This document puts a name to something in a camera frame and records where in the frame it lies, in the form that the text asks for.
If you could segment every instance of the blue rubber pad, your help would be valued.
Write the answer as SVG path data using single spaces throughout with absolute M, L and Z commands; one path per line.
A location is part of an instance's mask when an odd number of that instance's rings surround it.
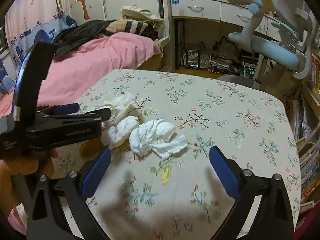
M 87 176 L 82 182 L 82 199 L 93 197 L 110 163 L 111 152 L 107 148 L 92 166 L 91 170 L 88 172 Z
M 210 149 L 209 160 L 228 196 L 237 201 L 240 197 L 239 181 L 215 147 Z
M 65 114 L 73 114 L 78 112 L 80 109 L 79 104 L 69 104 L 69 105 L 63 105 L 63 106 L 57 106 L 54 109 L 54 115 L 65 115 Z

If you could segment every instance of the metal screw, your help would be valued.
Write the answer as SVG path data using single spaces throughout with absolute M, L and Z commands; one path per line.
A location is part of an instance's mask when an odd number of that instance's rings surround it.
M 76 172 L 76 171 L 72 171 L 69 173 L 70 178 L 75 178 L 77 175 L 78 175 L 78 172 Z
M 252 175 L 252 172 L 250 170 L 244 170 L 243 171 L 244 176 L 250 177 Z
M 281 179 L 282 179 L 282 177 L 281 177 L 281 175 L 280 175 L 280 174 L 276 173 L 276 174 L 275 174 L 275 179 L 276 179 L 276 180 L 281 180 Z
M 47 179 L 47 176 L 46 176 L 46 175 L 40 176 L 40 181 L 41 181 L 41 182 L 44 182 L 46 179 Z

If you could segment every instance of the floral tablecloth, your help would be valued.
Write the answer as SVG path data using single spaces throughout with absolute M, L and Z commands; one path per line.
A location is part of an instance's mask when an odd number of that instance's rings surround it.
M 279 173 L 289 194 L 294 225 L 300 208 L 300 166 L 283 104 L 236 84 L 189 75 L 114 70 L 83 95 L 80 112 L 120 94 L 136 96 L 130 115 L 141 122 L 164 119 L 185 134 L 190 148 L 160 159 L 135 156 L 128 142 L 112 150 L 112 162 L 87 204 L 111 239 L 209 240 L 229 213 L 228 197 L 208 153 L 217 145 L 227 158 L 257 176 Z M 82 143 L 58 148 L 55 176 L 79 170 Z M 240 233 L 250 229 L 260 198 Z M 76 235 L 68 207 L 66 217 Z

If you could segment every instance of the white tissue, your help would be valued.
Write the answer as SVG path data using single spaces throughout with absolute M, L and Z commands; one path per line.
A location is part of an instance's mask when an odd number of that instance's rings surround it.
M 111 117 L 102 123 L 102 129 L 108 129 L 123 119 L 129 112 L 130 107 L 134 104 L 136 98 L 130 93 L 114 98 L 112 101 L 105 101 L 100 108 L 109 107 L 111 110 Z
M 128 116 L 120 121 L 117 126 L 111 126 L 104 130 L 101 136 L 101 142 L 104 146 L 108 145 L 111 150 L 120 146 L 127 140 L 131 132 L 139 125 L 138 118 L 135 116 Z
M 184 135 L 170 140 L 175 130 L 172 123 L 162 119 L 145 122 L 135 128 L 129 137 L 131 151 L 142 156 L 153 150 L 161 158 L 168 158 L 188 147 Z

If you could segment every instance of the pink blanket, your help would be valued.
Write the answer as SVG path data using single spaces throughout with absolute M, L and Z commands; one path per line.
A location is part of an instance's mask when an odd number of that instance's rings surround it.
M 41 84 L 38 106 L 64 105 L 76 102 L 110 71 L 136 69 L 159 49 L 146 37 L 116 33 L 87 42 L 71 51 L 60 62 L 52 62 L 47 79 Z M 13 93 L 0 101 L 0 118 L 11 112 Z

